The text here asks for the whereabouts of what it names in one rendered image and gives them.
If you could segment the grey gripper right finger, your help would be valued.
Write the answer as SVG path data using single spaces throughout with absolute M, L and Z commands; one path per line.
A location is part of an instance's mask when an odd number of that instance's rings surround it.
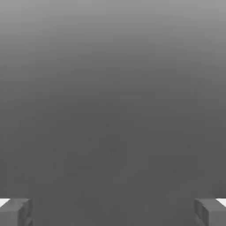
M 226 198 L 194 199 L 197 226 L 226 226 Z

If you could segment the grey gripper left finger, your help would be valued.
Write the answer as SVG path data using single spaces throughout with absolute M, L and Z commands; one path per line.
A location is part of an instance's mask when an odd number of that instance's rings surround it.
M 0 198 L 0 226 L 33 226 L 32 213 L 32 199 Z

